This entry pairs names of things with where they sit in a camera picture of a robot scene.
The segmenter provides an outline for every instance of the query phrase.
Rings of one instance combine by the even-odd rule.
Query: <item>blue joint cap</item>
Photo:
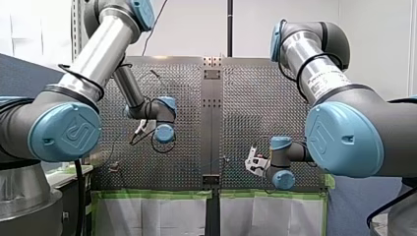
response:
[[[155,129],[155,138],[162,144],[168,144],[174,140],[174,129],[168,124],[162,124]]]
[[[101,134],[98,114],[89,106],[68,102],[44,112],[33,123],[28,147],[47,162],[73,161],[89,153]]]
[[[273,27],[272,31],[272,38],[270,40],[270,60],[273,62],[278,62],[278,49],[281,47],[281,35],[279,35],[279,29],[281,27],[281,23],[278,23]]]
[[[289,147],[292,144],[292,139],[285,136],[274,136],[270,139],[270,149],[278,150]]]
[[[141,30],[150,31],[155,22],[155,15],[149,0],[130,0]]]
[[[175,103],[175,98],[172,96],[160,96],[158,99],[165,102],[169,108],[174,110],[175,115],[177,114],[177,104]]]
[[[276,189],[289,190],[295,184],[294,174],[289,170],[279,170],[272,176],[272,184]]]
[[[306,120],[307,147],[324,170],[341,176],[366,178],[384,162],[384,145],[372,122],[341,102],[313,107]]]

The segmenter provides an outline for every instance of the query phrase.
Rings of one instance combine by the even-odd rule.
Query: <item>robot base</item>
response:
[[[52,190],[47,202],[0,217],[1,235],[59,236],[62,233],[62,194]]]

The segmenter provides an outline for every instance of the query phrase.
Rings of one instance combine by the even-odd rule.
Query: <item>black cable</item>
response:
[[[307,100],[307,97],[306,97],[306,95],[304,94],[304,92],[301,90],[301,74],[303,74],[304,69],[307,67],[307,65],[308,65],[310,62],[312,62],[312,61],[316,60],[316,59],[317,59],[317,58],[319,58],[319,57],[324,57],[324,56],[334,58],[334,59],[337,61],[337,63],[338,63],[338,66],[337,66],[337,67],[338,67],[340,70],[341,70],[341,69],[342,69],[342,67],[343,67],[343,62],[341,61],[341,59],[340,59],[337,55],[335,55],[335,54],[333,54],[333,53],[330,53],[330,52],[322,52],[322,53],[317,54],[317,55],[314,55],[314,56],[310,57],[309,59],[307,59],[306,61],[304,61],[304,63],[300,66],[300,69],[298,70],[297,77],[296,77],[295,81],[296,81],[296,83],[297,83],[297,89],[298,89],[298,92],[300,93],[300,95],[301,95],[301,96],[302,96],[302,97],[303,97],[306,101],[308,101],[308,100]]]
[[[144,51],[142,52],[142,56],[145,56],[145,52],[147,51],[147,47],[148,47],[148,42],[149,42],[149,39],[152,37],[152,35],[153,35],[153,31],[155,30],[155,28],[156,28],[156,23],[157,23],[157,21],[159,20],[159,17],[160,17],[160,15],[162,14],[162,11],[163,11],[163,9],[165,8],[165,4],[166,4],[166,2],[168,2],[168,0],[165,0],[164,2],[163,2],[163,4],[162,4],[162,7],[160,7],[160,10],[159,10],[159,13],[157,14],[157,17],[156,17],[156,20],[155,20],[155,23],[153,24],[153,28],[152,28],[152,30],[150,31],[150,34],[149,34],[149,36],[147,37],[147,40],[145,41],[145,47],[144,47]]]
[[[78,191],[79,191],[79,208],[78,208],[78,219],[77,219],[77,228],[76,236],[81,236],[83,233],[83,222],[85,215],[85,184],[83,177],[83,169],[81,167],[80,161],[75,160],[74,165],[76,166],[77,180],[78,180]]]
[[[92,84],[93,86],[95,86],[96,88],[98,88],[98,90],[100,91],[98,101],[100,101],[104,98],[104,88],[101,85],[99,85],[97,82],[92,81],[92,80],[86,78],[85,76],[83,76],[81,74],[78,74],[77,72],[71,71],[70,66],[68,66],[68,65],[58,64],[58,67],[61,68],[66,73],[74,76],[78,80],[88,82],[88,83]]]
[[[135,141],[135,139],[131,139],[129,141],[129,145],[131,146],[135,146],[137,145],[140,141],[144,140],[147,136],[149,136],[150,134],[152,134],[155,131],[155,129],[153,129],[152,131],[150,131],[149,133],[145,134],[144,136],[142,136],[140,139],[138,139],[137,141]]]
[[[412,188],[411,190],[409,190],[408,192],[406,192],[405,194],[396,197],[394,200],[390,201],[389,203],[379,207],[378,209],[376,209],[374,212],[372,212],[370,215],[368,215],[368,217],[366,218],[366,224],[368,225],[368,228],[371,227],[371,221],[372,219],[377,216],[378,214],[380,214],[381,212],[383,212],[384,210],[398,204],[399,202],[405,200],[406,198],[410,197],[411,195],[415,194],[417,192],[417,186]]]
[[[279,72],[282,74],[282,76],[284,76],[286,79],[292,82],[296,82],[294,78],[291,78],[290,76],[285,74],[284,70],[282,69],[282,65],[280,61],[281,60],[281,45],[283,42],[282,30],[283,30],[283,25],[286,23],[287,21],[285,19],[282,19],[281,22],[279,23],[279,44],[278,44],[278,53],[277,53],[278,69],[279,69]]]
[[[153,143],[153,138],[154,138],[155,132],[153,132],[152,137],[150,138],[150,144],[152,146],[152,149],[156,152],[158,152],[159,154],[167,154],[170,151],[172,151],[175,148],[175,141],[177,140],[177,136],[174,133],[174,139],[172,140],[172,147],[169,148],[168,150],[159,150],[158,148],[155,147],[154,143]]]

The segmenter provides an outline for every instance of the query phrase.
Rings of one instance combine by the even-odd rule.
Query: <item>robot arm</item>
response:
[[[149,0],[89,1],[85,16],[89,42],[60,82],[47,86],[33,103],[0,114],[0,162],[73,161],[87,154],[101,133],[96,103],[113,73],[129,117],[156,119],[156,139],[173,140],[174,98],[145,100],[130,69],[121,66],[128,45],[153,25]]]
[[[300,93],[313,107],[303,148],[323,170],[353,178],[417,177],[415,99],[386,102],[371,88],[351,83],[342,73],[349,65],[349,44],[339,27],[281,22],[273,31],[271,60],[291,70]],[[290,139],[286,146],[274,139],[288,138],[272,138],[270,163],[285,167],[306,156],[295,151],[299,144]],[[274,182],[280,171],[270,168],[269,179]],[[292,184],[283,186],[288,189]]]

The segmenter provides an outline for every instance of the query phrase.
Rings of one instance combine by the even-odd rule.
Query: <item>perforated metal panel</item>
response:
[[[98,154],[107,160],[95,170],[92,179],[95,189],[201,189],[202,168],[206,170],[218,163],[211,157],[208,165],[209,154],[202,151],[203,145],[215,143],[203,140],[207,137],[203,132],[215,130],[208,127],[211,123],[202,122],[203,90],[222,94],[222,97],[216,97],[221,101],[221,129],[218,134],[209,136],[210,139],[220,139],[220,158],[231,160],[219,165],[222,170],[221,188],[263,188],[261,178],[250,174],[244,167],[254,142],[258,141],[259,152],[267,155],[268,139],[273,135],[303,140],[308,107],[295,85],[284,79],[276,65],[267,59],[223,59],[220,69],[222,87],[214,87],[209,80],[202,83],[207,68],[203,66],[203,58],[132,57],[129,60],[134,64],[133,72],[144,95],[171,95],[177,99],[176,147],[168,154],[158,154],[152,150],[149,138],[131,147],[128,144],[130,135],[139,121],[123,117],[125,101],[118,87],[110,81],[106,97],[99,104],[103,135]],[[161,75],[161,81],[150,69]],[[116,162],[119,163],[118,171],[110,173],[109,167]],[[319,168],[293,163],[292,170],[296,175],[296,190],[319,191],[324,186]]]
[[[139,121],[123,117],[125,101],[113,80],[100,102],[103,132],[100,155],[107,158],[96,169],[95,189],[201,189],[201,77],[202,58],[128,58],[145,96],[170,95],[176,98],[178,115],[175,122],[175,149],[167,154],[153,151],[150,138],[132,147],[130,136]],[[160,81],[149,70],[157,72]],[[118,171],[109,172],[118,162]]]
[[[262,188],[261,178],[245,170],[249,147],[258,143],[258,152],[268,155],[271,136],[289,136],[302,141],[308,105],[294,83],[286,80],[276,64],[267,59],[224,59],[221,183],[227,189]],[[324,185],[319,168],[292,163],[299,190]]]

